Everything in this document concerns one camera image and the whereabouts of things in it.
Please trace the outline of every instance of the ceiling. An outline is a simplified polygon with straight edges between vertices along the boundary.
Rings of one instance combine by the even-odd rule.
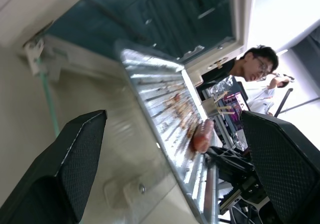
[[[291,47],[319,24],[320,0],[256,0],[248,47]]]

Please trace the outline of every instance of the person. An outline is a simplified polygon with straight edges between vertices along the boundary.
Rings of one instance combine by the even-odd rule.
[[[251,111],[274,116],[276,110],[273,97],[275,96],[276,88],[286,87],[292,77],[279,76],[274,77],[268,86],[261,86],[259,88],[247,89],[246,92],[250,95],[248,100],[248,106]]]
[[[202,75],[203,83],[198,92],[210,88],[229,75],[243,77],[245,81],[256,81],[273,73],[279,65],[275,51],[266,46],[251,48],[239,59],[232,59],[222,67],[215,68]]]

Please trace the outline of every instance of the glasses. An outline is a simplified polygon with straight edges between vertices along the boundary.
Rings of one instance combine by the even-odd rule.
[[[269,70],[268,70],[268,65],[266,63],[264,63],[261,59],[259,59],[258,57],[256,57],[256,59],[259,61],[259,70],[262,73],[262,77],[266,76],[269,74]]]

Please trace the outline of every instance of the metal tray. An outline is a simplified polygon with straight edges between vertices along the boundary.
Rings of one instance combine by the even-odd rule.
[[[191,211],[199,223],[215,223],[217,173],[215,169],[208,171],[204,156],[190,145],[194,131],[190,124],[197,125],[208,117],[184,66],[165,60],[155,50],[152,55],[145,54],[134,44],[118,43],[116,47],[156,144]]]

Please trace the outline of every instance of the green cable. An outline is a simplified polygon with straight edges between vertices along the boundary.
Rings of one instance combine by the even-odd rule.
[[[41,66],[42,65],[42,62],[41,62],[41,58],[37,58],[37,61],[36,63],[38,64],[38,66]],[[46,101],[48,103],[48,106],[49,106],[49,111],[50,111],[50,116],[51,116],[51,119],[52,119],[52,122],[53,122],[53,128],[54,128],[54,133],[56,135],[56,137],[59,135],[60,131],[59,131],[59,126],[58,126],[58,120],[57,120],[57,116],[56,116],[56,113],[55,113],[55,106],[54,106],[54,102],[52,101],[52,97],[51,97],[51,94],[50,94],[50,90],[49,90],[49,84],[48,84],[48,79],[47,79],[47,75],[45,73],[43,73],[42,71],[40,71],[40,78],[41,78],[41,81],[42,81],[42,85],[43,85],[43,89],[44,89],[44,94],[45,94],[45,98],[46,98]]]

